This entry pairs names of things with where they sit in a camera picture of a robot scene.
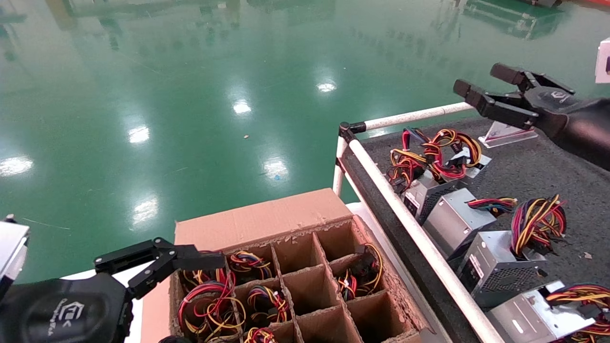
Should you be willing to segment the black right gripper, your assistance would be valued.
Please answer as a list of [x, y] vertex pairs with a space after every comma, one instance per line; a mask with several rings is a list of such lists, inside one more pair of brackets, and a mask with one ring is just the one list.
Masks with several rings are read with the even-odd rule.
[[517, 86], [524, 98], [519, 92], [488, 92], [465, 80], [456, 80], [453, 92], [482, 117], [520, 130], [535, 126], [563, 150], [610, 169], [608, 98], [580, 100], [573, 88], [545, 73], [503, 63], [495, 63], [490, 76]]

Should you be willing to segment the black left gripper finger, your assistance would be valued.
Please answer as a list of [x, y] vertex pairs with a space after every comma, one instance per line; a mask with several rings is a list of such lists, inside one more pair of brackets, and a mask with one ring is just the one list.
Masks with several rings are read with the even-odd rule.
[[128, 281], [128, 293], [141, 299], [175, 271], [213, 271], [224, 266], [220, 252], [199, 252], [194, 245], [146, 245], [128, 255], [128, 267], [149, 262]]

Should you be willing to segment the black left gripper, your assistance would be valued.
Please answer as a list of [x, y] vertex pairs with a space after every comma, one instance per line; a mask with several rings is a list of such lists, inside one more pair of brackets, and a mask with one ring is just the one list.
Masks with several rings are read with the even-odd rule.
[[0, 340], [122, 343], [129, 336], [133, 321], [132, 297], [110, 275], [153, 262], [173, 249], [174, 244], [156, 237], [97, 257], [97, 275], [90, 278], [12, 286], [1, 300]]

